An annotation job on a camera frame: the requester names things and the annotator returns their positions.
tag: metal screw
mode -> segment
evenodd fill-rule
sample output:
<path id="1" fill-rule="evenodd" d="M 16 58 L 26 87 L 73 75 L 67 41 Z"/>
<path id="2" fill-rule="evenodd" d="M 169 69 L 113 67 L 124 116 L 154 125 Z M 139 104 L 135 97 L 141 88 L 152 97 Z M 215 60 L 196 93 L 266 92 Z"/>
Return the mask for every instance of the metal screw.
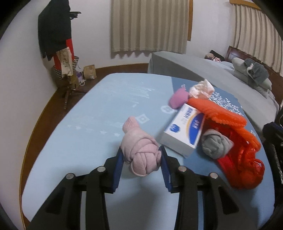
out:
<path id="1" fill-rule="evenodd" d="M 67 180 L 70 180 L 70 179 L 72 179 L 72 178 L 74 178 L 74 174 L 68 173 L 68 174 L 66 175 L 66 179 L 67 179 Z"/>
<path id="2" fill-rule="evenodd" d="M 97 171 L 99 171 L 100 173 L 101 172 L 104 172 L 106 170 L 106 168 L 104 166 L 100 166 L 97 168 Z"/>
<path id="3" fill-rule="evenodd" d="M 179 166 L 178 170 L 180 172 L 185 172 L 187 170 L 187 168 L 185 166 Z"/>
<path id="4" fill-rule="evenodd" d="M 210 177 L 213 178 L 213 179 L 216 179 L 216 178 L 218 177 L 218 174 L 215 173 L 215 172 L 214 172 L 214 173 L 212 172 L 212 173 L 210 174 Z"/>

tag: black coat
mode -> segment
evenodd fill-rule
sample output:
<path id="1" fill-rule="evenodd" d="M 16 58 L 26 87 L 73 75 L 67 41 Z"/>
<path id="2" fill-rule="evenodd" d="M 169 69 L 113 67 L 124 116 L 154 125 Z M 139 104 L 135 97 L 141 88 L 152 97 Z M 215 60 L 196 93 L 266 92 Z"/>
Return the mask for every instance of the black coat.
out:
<path id="1" fill-rule="evenodd" d="M 50 61 L 72 38 L 69 0 L 51 0 L 38 16 L 38 41 L 43 58 Z"/>

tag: red garment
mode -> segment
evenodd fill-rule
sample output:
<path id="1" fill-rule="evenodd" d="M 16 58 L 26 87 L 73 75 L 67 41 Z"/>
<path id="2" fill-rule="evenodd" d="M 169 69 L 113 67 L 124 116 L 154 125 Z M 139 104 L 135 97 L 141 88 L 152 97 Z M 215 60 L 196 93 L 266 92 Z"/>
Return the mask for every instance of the red garment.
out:
<path id="1" fill-rule="evenodd" d="M 72 39 L 66 40 L 66 45 L 67 45 L 67 47 L 70 48 L 70 51 L 71 51 L 71 54 L 72 54 L 72 60 L 74 60 L 75 57 L 74 57 L 74 48 L 73 48 Z M 54 58 L 55 68 L 57 70 L 61 70 L 61 63 L 59 61 L 59 58 L 58 58 L 57 54 L 54 54 L 53 58 Z"/>
<path id="2" fill-rule="evenodd" d="M 234 142 L 233 148 L 217 159 L 231 186 L 238 189 L 258 186 L 265 170 L 263 162 L 255 158 L 261 144 L 244 128 L 245 118 L 209 100 L 190 98 L 187 103 L 206 115 L 205 127 L 220 132 Z"/>

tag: light blue table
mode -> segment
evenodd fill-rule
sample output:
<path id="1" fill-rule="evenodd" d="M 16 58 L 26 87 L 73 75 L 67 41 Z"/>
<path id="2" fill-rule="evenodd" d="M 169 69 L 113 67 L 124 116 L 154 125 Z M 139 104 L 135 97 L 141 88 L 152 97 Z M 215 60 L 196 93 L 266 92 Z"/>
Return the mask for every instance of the light blue table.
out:
<path id="1" fill-rule="evenodd" d="M 32 220 L 67 173 L 88 174 L 117 153 L 124 135 L 122 126 L 129 116 L 135 116 L 141 128 L 158 141 L 177 112 L 168 106 L 168 100 L 183 84 L 189 89 L 196 82 L 139 73 L 111 74 L 100 81 L 59 123 L 36 159 L 22 195 L 27 219 Z M 212 100 L 246 118 L 233 95 L 216 88 Z M 246 129 L 255 134 L 249 122 Z M 213 171 L 227 181 L 215 161 L 201 148 L 188 159 L 166 150 L 195 173 L 208 175 Z M 257 158 L 265 164 L 262 183 L 253 190 L 234 189 L 234 192 L 256 225 L 261 227 L 273 212 L 274 185 L 263 147 Z M 201 192 L 199 195 L 199 229 L 203 229 Z M 110 229 L 172 230 L 178 197 L 179 194 L 170 194 L 165 188 L 161 169 L 141 178 L 132 175 L 124 164 L 118 189 L 114 194 L 106 194 Z"/>

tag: pink rolled sock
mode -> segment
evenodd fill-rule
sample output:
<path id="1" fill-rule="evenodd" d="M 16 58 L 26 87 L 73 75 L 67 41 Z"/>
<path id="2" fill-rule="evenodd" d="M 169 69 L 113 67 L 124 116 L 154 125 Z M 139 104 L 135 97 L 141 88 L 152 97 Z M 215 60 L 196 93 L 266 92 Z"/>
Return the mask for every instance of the pink rolled sock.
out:
<path id="1" fill-rule="evenodd" d="M 130 116 L 123 125 L 125 136 L 121 148 L 126 162 L 137 176 L 146 176 L 158 170 L 161 151 L 156 140 L 143 131 L 135 117 Z"/>
<path id="2" fill-rule="evenodd" d="M 185 87 L 179 88 L 169 100 L 169 106 L 172 109 L 178 109 L 188 101 L 189 93 Z"/>

